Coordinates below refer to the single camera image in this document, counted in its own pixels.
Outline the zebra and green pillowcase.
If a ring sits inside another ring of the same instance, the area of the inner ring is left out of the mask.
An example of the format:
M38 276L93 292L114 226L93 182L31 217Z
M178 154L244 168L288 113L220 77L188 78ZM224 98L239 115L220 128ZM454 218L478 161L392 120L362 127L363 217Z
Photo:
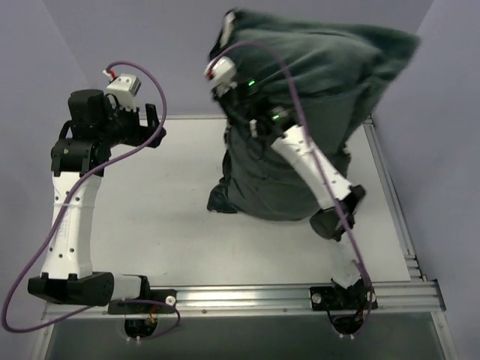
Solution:
M233 8L223 17L209 62L230 58L236 83L254 81L273 104L295 108L311 139L343 175L347 142L413 60L418 35L378 25L288 19ZM208 209L266 221L314 218L308 186L278 154L226 123L223 175Z

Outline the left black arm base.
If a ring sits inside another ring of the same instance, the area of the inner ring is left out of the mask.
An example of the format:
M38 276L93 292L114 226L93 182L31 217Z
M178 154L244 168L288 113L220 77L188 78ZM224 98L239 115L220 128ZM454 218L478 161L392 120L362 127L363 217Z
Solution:
M110 302L107 313L124 317L121 329L128 339L152 340L179 327L181 315L176 308L177 293L176 289L150 289L139 298ZM160 315L169 314L175 315L175 322L162 328Z

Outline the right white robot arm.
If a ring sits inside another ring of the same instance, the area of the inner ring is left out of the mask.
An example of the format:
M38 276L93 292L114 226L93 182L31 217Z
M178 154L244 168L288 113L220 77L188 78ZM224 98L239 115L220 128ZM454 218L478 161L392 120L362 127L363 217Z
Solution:
M332 282L334 303L348 310L360 300L355 286L369 281L363 259L353 235L355 215L365 189L353 184L338 171L311 139L305 120L295 108L273 104L260 94L254 81L242 85L217 85L213 99L230 124L244 131L247 140L259 150L271 149L287 162L314 195L319 210L312 229L330 240L334 259Z

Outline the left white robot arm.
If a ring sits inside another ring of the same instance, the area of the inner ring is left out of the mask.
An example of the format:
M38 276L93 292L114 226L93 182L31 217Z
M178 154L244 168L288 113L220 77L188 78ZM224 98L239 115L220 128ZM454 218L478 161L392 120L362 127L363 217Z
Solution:
M45 262L28 281L28 293L59 305L106 306L124 301L133 314L151 306L147 277L95 271L91 236L95 201L104 170L115 163L112 149L130 146L138 151L157 148L166 135L155 105L140 110L113 91L85 89L68 98L70 120L50 152L54 214Z

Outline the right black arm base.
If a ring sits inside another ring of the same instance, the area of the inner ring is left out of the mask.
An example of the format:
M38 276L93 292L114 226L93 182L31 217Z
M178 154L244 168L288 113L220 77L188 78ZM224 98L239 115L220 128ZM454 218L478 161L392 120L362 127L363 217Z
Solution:
M309 289L313 311L325 312L333 329L341 336L354 338L372 310L378 308L376 293L362 279L343 288L332 283Z

